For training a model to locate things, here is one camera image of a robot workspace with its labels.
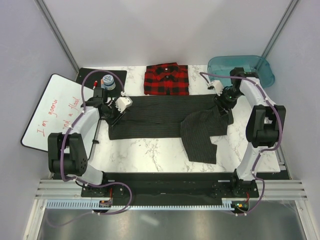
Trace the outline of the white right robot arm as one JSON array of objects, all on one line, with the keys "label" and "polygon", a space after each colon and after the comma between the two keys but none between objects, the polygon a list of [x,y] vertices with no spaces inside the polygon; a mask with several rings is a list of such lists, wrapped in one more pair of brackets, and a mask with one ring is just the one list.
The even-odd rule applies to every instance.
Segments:
[{"label": "white right robot arm", "polygon": [[275,151],[280,146],[286,108],[269,98],[255,72],[246,72],[243,68],[236,67],[231,74],[217,76],[220,79],[230,79],[230,86],[223,86],[220,80],[212,81],[210,86],[217,93],[216,101],[221,114],[228,114],[240,97],[245,97],[251,107],[245,129],[247,148],[235,170],[237,179],[229,184],[230,193],[240,197],[247,191],[244,181],[256,179],[255,171],[261,154]]}]

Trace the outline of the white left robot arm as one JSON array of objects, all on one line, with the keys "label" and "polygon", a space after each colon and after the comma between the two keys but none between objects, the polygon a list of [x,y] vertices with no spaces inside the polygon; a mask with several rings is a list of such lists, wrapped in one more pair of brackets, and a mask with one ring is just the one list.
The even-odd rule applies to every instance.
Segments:
[{"label": "white left robot arm", "polygon": [[103,180],[104,173],[89,164],[96,132],[101,120],[110,127],[115,126],[132,103],[123,91],[120,96],[109,98],[105,89],[96,88],[93,96],[83,101],[78,117],[62,132],[48,136],[49,171],[59,174],[65,182],[79,181],[92,185],[95,194],[106,196],[110,185]]}]

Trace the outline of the dark grey pinstripe shirt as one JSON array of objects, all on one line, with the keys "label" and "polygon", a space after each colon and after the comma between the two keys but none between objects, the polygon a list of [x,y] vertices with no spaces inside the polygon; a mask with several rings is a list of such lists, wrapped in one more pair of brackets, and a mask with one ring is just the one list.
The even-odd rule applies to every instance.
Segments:
[{"label": "dark grey pinstripe shirt", "polygon": [[180,138],[190,162],[216,164],[218,146],[211,137],[225,136],[232,112],[216,94],[133,96],[120,121],[110,126],[110,140]]}]

